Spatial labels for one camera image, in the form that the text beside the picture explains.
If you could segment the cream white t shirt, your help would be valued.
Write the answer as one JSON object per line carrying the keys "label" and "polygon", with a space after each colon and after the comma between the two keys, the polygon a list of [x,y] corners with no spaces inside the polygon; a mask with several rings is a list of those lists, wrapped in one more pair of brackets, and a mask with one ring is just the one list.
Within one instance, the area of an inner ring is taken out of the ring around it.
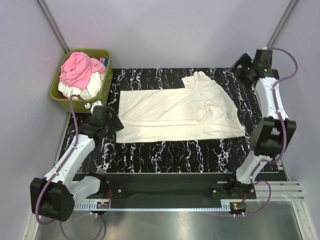
{"label": "cream white t shirt", "polygon": [[116,142],[213,140],[243,137],[245,127],[225,90],[204,72],[182,79],[183,88],[121,91]]}

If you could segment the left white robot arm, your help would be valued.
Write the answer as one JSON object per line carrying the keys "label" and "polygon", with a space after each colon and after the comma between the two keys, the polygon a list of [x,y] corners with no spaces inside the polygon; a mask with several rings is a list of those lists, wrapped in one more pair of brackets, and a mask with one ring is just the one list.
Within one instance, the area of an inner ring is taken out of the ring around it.
{"label": "left white robot arm", "polygon": [[73,179],[100,141],[123,128],[116,111],[102,105],[93,106],[91,115],[75,125],[75,136],[61,159],[43,178],[30,183],[31,211],[38,223],[41,217],[65,222],[76,204],[91,195],[103,198],[108,193],[104,174],[87,172],[80,181],[73,183]]}

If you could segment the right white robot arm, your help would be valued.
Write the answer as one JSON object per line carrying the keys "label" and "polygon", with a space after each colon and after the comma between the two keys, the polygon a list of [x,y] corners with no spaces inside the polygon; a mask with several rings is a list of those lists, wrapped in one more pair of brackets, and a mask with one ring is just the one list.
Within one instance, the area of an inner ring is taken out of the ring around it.
{"label": "right white robot arm", "polygon": [[284,109],[279,84],[285,81],[272,68],[272,48],[257,49],[254,58],[244,53],[228,71],[247,87],[253,87],[262,119],[249,138],[250,152],[235,171],[235,180],[227,185],[228,195],[239,198],[245,186],[253,184],[258,173],[267,164],[277,164],[283,157],[296,129]]}

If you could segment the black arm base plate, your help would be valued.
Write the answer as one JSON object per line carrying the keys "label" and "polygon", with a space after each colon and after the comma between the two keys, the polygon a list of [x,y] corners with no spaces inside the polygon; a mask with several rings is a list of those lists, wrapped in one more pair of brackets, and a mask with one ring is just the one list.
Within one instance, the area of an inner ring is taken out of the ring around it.
{"label": "black arm base plate", "polygon": [[76,180],[86,176],[101,178],[100,189],[89,196],[104,198],[112,193],[124,199],[134,195],[188,196],[213,199],[256,199],[255,187],[241,183],[234,173],[78,173]]}

